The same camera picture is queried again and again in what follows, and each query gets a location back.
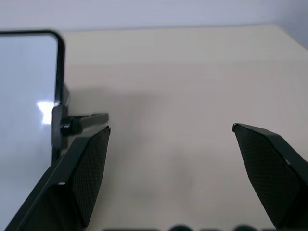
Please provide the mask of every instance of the black plastic arm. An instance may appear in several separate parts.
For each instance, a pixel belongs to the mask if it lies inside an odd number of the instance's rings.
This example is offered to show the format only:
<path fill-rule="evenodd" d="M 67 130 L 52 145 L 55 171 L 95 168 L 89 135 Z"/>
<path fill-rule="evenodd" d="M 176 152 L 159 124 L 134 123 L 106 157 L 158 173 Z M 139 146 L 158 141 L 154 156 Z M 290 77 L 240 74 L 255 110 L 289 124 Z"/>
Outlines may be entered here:
<path fill-rule="evenodd" d="M 109 136 L 106 126 L 75 138 L 41 177 L 6 231 L 84 231 L 100 190 Z"/>
<path fill-rule="evenodd" d="M 91 116 L 70 116 L 61 121 L 60 131 L 63 136 L 77 135 L 86 128 L 106 124 L 108 120 L 108 113 L 93 114 Z"/>
<path fill-rule="evenodd" d="M 273 225 L 308 228 L 308 163 L 278 134 L 234 124 L 249 180 Z"/>

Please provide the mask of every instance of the carbon fiber texture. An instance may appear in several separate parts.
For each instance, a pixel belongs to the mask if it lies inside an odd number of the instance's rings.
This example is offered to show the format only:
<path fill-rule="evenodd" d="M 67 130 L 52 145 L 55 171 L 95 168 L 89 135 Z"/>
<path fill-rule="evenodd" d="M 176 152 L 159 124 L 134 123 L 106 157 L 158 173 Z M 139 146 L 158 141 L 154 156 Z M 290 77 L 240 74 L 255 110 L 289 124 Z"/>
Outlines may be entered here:
<path fill-rule="evenodd" d="M 106 131 L 95 135 L 89 142 L 75 173 L 72 176 L 72 193 L 87 227 L 101 186 L 106 159 L 108 136 Z"/>
<path fill-rule="evenodd" d="M 300 182 L 288 163 L 265 137 L 235 127 L 246 171 L 275 227 L 284 223 L 300 191 Z"/>

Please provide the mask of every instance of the phone mount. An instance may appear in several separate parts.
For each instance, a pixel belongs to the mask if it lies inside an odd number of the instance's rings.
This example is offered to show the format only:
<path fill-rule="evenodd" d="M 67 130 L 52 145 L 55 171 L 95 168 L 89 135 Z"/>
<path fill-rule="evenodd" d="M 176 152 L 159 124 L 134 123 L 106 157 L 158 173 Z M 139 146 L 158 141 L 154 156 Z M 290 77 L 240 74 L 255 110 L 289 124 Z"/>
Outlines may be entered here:
<path fill-rule="evenodd" d="M 91 115 L 68 115 L 69 91 L 63 84 L 62 104 L 52 110 L 51 142 L 53 147 L 52 162 L 60 156 L 61 150 L 68 147 L 67 137 L 81 134 L 85 129 L 107 124 L 108 113 L 93 113 Z"/>

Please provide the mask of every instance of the white tabletop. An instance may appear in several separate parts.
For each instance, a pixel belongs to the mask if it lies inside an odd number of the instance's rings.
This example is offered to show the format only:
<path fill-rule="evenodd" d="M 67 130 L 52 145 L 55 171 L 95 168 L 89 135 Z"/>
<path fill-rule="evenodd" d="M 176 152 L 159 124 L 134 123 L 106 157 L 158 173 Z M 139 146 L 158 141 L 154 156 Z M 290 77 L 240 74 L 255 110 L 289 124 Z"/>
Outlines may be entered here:
<path fill-rule="evenodd" d="M 112 130 L 87 231 L 272 228 L 233 123 L 308 159 L 308 52 L 276 26 L 64 33 L 70 113 Z"/>
<path fill-rule="evenodd" d="M 51 165 L 57 39 L 0 36 L 0 230 Z"/>

